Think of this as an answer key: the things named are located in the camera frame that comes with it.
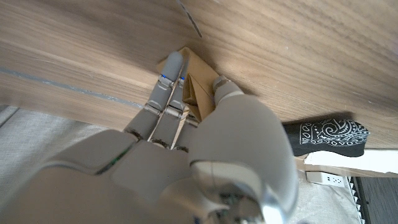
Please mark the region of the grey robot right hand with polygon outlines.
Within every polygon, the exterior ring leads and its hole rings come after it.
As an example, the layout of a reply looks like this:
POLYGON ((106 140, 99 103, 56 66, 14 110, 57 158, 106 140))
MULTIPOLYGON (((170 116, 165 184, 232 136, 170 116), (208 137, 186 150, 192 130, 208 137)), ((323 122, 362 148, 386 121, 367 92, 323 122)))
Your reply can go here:
POLYGON ((143 109, 36 168, 2 223, 285 223, 298 197, 279 118, 189 48, 172 52, 143 109))

